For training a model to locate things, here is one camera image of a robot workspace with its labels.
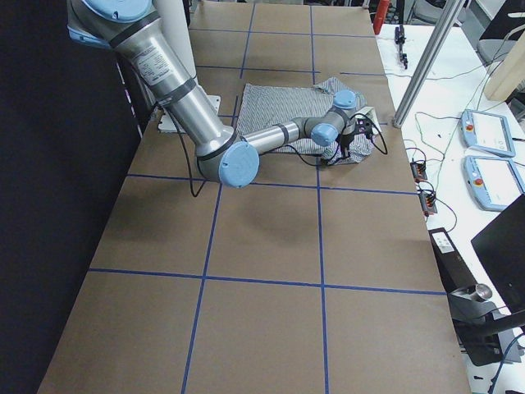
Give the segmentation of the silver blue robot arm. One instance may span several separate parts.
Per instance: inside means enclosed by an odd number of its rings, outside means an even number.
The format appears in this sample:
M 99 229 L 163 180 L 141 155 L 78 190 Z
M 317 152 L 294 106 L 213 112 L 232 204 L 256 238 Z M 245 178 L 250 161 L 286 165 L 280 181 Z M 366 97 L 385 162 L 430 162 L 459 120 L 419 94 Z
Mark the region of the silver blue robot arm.
M 245 136 L 219 119 L 196 79 L 185 11 L 164 1 L 69 1 L 68 30 L 78 43 L 127 59 L 170 118 L 195 145 L 200 174 L 243 188 L 258 174 L 261 154 L 301 139 L 327 147 L 346 134 L 359 109 L 351 90 L 335 94 L 321 117 L 298 117 Z

